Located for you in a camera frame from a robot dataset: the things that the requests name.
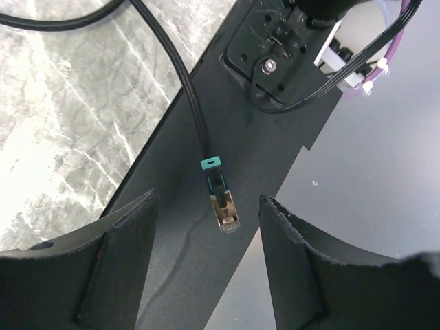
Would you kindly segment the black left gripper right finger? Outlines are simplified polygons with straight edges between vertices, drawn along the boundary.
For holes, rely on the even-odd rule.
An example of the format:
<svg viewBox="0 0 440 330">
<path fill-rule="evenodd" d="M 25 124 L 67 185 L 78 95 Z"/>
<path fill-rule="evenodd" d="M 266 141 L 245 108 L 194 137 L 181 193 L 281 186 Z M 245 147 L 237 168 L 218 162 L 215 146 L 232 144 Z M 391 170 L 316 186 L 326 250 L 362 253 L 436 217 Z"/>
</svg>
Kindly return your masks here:
<svg viewBox="0 0 440 330">
<path fill-rule="evenodd" d="M 438 252 L 369 252 L 267 195 L 258 215 L 278 329 L 439 328 Z"/>
</svg>

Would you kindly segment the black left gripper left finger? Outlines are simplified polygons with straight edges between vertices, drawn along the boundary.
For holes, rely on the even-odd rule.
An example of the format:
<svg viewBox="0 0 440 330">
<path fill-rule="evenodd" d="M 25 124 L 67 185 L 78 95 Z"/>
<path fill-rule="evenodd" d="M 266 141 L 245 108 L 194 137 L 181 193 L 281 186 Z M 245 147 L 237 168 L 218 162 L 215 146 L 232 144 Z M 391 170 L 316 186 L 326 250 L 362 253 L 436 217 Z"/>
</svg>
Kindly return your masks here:
<svg viewBox="0 0 440 330">
<path fill-rule="evenodd" d="M 148 191 L 107 216 L 1 253 L 2 329 L 133 329 L 159 204 Z"/>
</svg>

